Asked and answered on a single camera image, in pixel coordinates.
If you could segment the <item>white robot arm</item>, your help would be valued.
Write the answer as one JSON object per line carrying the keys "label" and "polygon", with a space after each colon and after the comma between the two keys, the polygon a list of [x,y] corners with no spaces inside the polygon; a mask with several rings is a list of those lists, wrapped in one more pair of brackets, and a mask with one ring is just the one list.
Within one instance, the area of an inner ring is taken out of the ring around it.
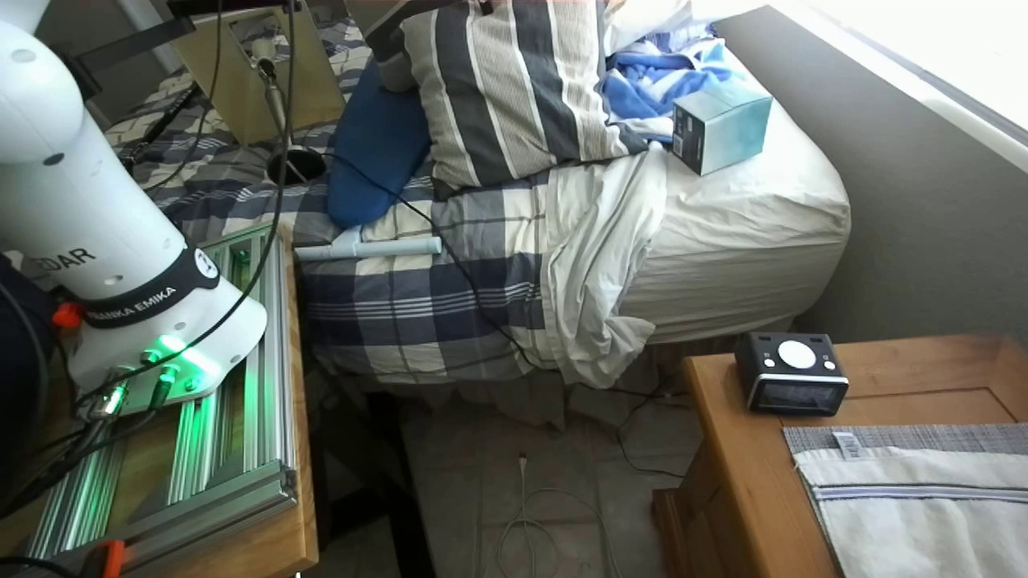
{"label": "white robot arm", "polygon": [[260,344],[266,310],[222,278],[121,167],[70,68],[37,35],[48,0],[0,10],[0,241],[85,320],[69,374],[121,411],[211,396]]}

